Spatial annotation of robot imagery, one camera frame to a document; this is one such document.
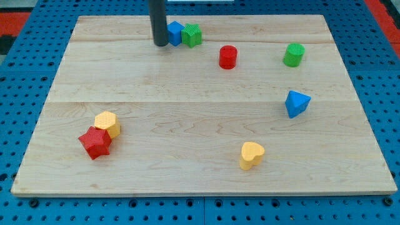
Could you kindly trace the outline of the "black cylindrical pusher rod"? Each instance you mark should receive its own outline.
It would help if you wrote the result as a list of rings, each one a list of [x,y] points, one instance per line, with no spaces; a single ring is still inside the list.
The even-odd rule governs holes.
[[[154,44],[159,47],[166,46],[169,36],[165,1],[149,0],[148,5]]]

